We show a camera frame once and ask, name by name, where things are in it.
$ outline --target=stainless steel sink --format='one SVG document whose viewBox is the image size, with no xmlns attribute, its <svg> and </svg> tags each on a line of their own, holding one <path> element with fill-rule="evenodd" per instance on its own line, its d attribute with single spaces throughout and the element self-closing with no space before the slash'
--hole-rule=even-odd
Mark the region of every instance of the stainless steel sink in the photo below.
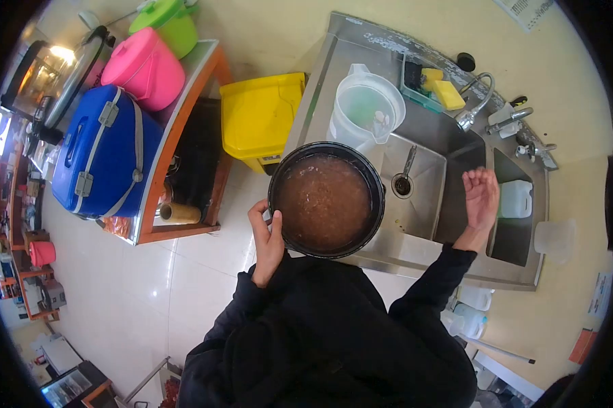
<svg viewBox="0 0 613 408">
<path fill-rule="evenodd" d="M 404 200 L 391 190 L 391 180 L 404 167 L 412 145 L 417 153 L 409 172 L 413 194 Z M 440 243 L 454 242 L 465 229 L 464 171 L 486 165 L 481 136 L 462 132 L 454 119 L 406 103 L 406 119 L 373 160 L 386 185 L 382 228 Z"/>
<path fill-rule="evenodd" d="M 364 63 L 372 73 L 399 85 L 401 54 L 388 49 L 391 44 L 388 40 L 397 38 L 395 34 L 368 22 L 360 25 L 353 20 L 346 24 L 348 20 L 336 17 L 336 23 L 330 25 L 295 114 L 284 155 L 303 144 L 325 140 L 336 88 L 347 76 L 350 64 Z M 340 24 L 345 25 L 345 30 L 338 30 Z M 368 37 L 371 31 L 374 37 Z M 354 34 L 343 38 L 346 32 Z M 482 98 L 480 89 L 474 91 L 469 92 L 468 106 L 476 106 Z M 540 163 L 542 160 L 531 163 L 515 157 L 518 143 L 514 137 L 501 139 L 485 132 L 488 115 L 500 107 L 493 101 L 498 98 L 493 95 L 467 133 L 458 127 L 453 118 L 455 112 L 436 114 L 406 102 L 406 118 L 387 143 L 363 152 L 386 186 L 384 220 L 374 238 L 357 253 L 341 259 L 342 262 L 419 277 L 437 259 L 442 243 L 454 242 L 465 229 L 462 173 L 484 166 L 494 168 L 499 182 L 517 179 L 531 182 L 533 214 L 527 219 L 498 220 L 465 280 L 481 287 L 536 289 L 543 257 L 533 249 L 532 231 L 538 222 L 547 219 L 547 171 Z M 413 193 L 401 199 L 392 191 L 391 181 L 403 171 L 413 145 L 417 146 L 409 171 Z"/>
<path fill-rule="evenodd" d="M 511 159 L 494 149 L 494 173 L 499 183 L 533 180 Z M 535 200 L 535 190 L 531 192 Z M 489 257 L 505 260 L 511 264 L 526 266 L 528 247 L 533 233 L 533 215 L 521 219 L 498 218 L 488 241 Z"/>
</svg>

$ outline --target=person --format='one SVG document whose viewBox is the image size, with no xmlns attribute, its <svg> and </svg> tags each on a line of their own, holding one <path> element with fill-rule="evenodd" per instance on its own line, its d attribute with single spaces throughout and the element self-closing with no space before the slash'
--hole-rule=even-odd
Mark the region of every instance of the person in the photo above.
<svg viewBox="0 0 613 408">
<path fill-rule="evenodd" d="M 185 362 L 183 407 L 469 407 L 474 369 L 440 312 L 485 248 L 499 206 L 492 170 L 462 175 L 468 224 L 386 312 L 357 266 L 284 249 L 267 200 L 248 212 L 257 263 Z"/>
</svg>

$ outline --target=green container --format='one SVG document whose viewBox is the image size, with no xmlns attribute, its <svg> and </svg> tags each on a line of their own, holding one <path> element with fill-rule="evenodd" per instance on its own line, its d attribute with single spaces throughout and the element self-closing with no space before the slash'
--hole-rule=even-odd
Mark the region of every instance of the green container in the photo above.
<svg viewBox="0 0 613 408">
<path fill-rule="evenodd" d="M 197 4 L 187 8 L 182 0 L 157 0 L 146 4 L 130 25 L 130 35 L 152 27 L 180 60 L 197 44 L 196 26 L 189 16 L 195 10 Z"/>
</svg>

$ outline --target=small pink pot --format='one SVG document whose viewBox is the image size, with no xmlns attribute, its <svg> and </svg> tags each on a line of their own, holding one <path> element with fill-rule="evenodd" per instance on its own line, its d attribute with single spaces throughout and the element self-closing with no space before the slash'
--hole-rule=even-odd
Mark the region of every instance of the small pink pot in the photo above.
<svg viewBox="0 0 613 408">
<path fill-rule="evenodd" d="M 55 262 L 55 256 L 55 246 L 52 242 L 30 242 L 30 259 L 34 266 L 43 266 Z"/>
<path fill-rule="evenodd" d="M 141 108 L 156 112 L 177 98 L 185 78 L 180 62 L 155 30 L 147 27 L 116 47 L 100 82 L 122 87 Z"/>
</svg>

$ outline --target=sponge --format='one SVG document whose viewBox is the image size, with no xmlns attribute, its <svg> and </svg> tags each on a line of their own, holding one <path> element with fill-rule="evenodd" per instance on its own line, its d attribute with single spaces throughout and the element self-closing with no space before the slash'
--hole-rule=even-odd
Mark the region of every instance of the sponge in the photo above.
<svg viewBox="0 0 613 408">
<path fill-rule="evenodd" d="M 465 106 L 465 101 L 449 81 L 434 81 L 433 92 L 446 110 L 461 109 Z"/>
<path fill-rule="evenodd" d="M 426 77 L 425 83 L 422 85 L 425 91 L 433 91 L 433 82 L 442 81 L 443 72 L 435 68 L 422 68 L 422 75 Z"/>
</svg>

